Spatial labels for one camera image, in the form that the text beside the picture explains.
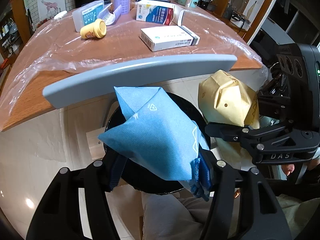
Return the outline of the person right hand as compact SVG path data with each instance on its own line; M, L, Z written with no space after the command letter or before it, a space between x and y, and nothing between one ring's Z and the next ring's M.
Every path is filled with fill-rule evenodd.
M281 165L281 170L285 174L286 177L290 176L291 174L300 174L301 172L301 167L296 168L294 164L284 164Z

